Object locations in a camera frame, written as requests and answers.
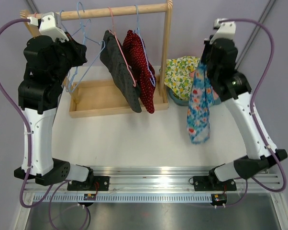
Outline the blue floral skirt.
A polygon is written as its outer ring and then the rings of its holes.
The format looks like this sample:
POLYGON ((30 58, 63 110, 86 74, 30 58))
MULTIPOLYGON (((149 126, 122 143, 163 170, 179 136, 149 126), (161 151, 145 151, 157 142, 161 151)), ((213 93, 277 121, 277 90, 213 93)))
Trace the blue floral skirt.
POLYGON ((199 62, 194 71, 187 110, 187 131, 191 143, 203 144, 210 138, 210 107, 219 102, 208 79, 207 65, 199 62))

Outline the yellow lemon print skirt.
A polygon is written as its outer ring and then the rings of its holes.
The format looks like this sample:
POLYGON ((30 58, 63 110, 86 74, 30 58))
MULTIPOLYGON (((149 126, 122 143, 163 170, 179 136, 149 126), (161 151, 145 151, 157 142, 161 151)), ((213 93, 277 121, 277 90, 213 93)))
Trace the yellow lemon print skirt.
POLYGON ((188 101, 199 57, 183 56, 166 60, 165 86, 180 100, 188 101))

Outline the pink pleated skirt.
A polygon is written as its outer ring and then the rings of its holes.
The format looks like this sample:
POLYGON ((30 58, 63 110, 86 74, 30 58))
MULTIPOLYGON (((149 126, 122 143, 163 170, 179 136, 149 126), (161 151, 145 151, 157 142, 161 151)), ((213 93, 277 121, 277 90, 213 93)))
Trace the pink pleated skirt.
POLYGON ((189 77, 194 79, 196 77, 196 71, 191 72, 189 77))

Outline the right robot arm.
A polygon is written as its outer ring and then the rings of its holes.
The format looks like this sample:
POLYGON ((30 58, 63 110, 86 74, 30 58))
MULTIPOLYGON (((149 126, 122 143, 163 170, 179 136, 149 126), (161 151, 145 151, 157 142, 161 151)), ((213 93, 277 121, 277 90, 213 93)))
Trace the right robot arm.
POLYGON ((211 35, 204 44, 201 57, 204 74, 233 116, 246 148, 245 156, 209 171, 206 183, 213 190, 219 190, 235 178, 253 178, 285 160, 288 154, 274 142, 265 143, 266 130, 257 128, 262 121, 255 117, 255 107, 250 103, 252 89, 246 76, 235 68, 238 49, 233 39, 211 35))

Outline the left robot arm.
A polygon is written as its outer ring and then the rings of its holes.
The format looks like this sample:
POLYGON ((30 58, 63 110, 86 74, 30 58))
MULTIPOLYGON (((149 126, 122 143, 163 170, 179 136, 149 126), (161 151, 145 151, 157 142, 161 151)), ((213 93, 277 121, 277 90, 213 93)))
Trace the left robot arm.
POLYGON ((47 35, 27 42, 24 78, 18 87, 18 104, 25 118, 26 147, 21 167, 14 171, 19 179, 34 179, 48 186, 70 181, 69 191, 108 191, 110 178, 94 174, 92 168, 74 165, 52 157, 52 128, 63 92, 63 82, 72 67, 86 63, 86 46, 68 32, 66 38, 47 35))

